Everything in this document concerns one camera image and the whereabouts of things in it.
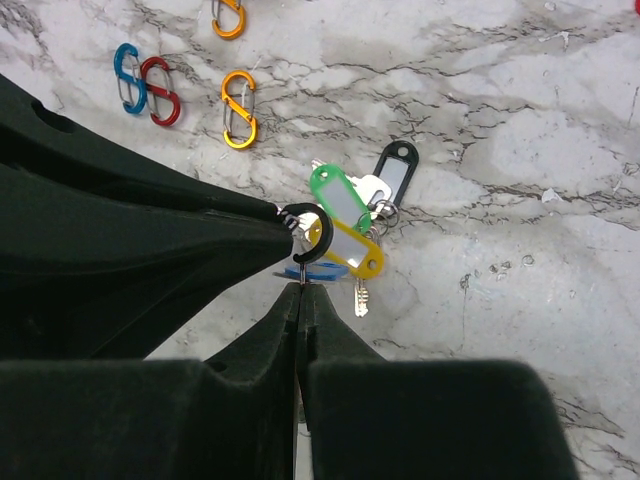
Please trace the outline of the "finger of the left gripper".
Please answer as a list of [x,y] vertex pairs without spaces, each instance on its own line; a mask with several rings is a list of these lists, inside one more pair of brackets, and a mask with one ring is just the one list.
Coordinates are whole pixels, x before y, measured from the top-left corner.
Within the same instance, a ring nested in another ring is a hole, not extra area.
[[115,144],[1,82],[1,356],[142,358],[287,257],[275,205]]

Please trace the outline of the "blue tag key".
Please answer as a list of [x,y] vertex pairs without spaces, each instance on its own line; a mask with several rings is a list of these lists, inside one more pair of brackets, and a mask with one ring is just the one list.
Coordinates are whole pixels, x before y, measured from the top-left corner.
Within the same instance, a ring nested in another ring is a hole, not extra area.
[[[308,264],[305,269],[305,279],[308,283],[335,283],[342,281],[349,274],[346,266],[333,262],[316,262]],[[299,281],[300,268],[297,264],[287,265],[282,272],[274,272],[273,276]]]

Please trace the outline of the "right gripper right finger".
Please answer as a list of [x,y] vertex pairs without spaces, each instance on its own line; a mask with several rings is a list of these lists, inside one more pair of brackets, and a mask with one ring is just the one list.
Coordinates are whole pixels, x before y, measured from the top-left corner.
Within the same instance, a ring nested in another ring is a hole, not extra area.
[[298,374],[318,479],[574,479],[551,394],[510,360],[388,361],[303,289]]

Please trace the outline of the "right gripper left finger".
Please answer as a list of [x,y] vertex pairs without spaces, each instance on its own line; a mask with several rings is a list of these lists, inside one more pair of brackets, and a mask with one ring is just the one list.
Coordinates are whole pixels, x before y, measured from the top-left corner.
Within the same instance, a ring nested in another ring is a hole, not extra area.
[[300,289],[207,361],[1,366],[5,479],[290,479]]

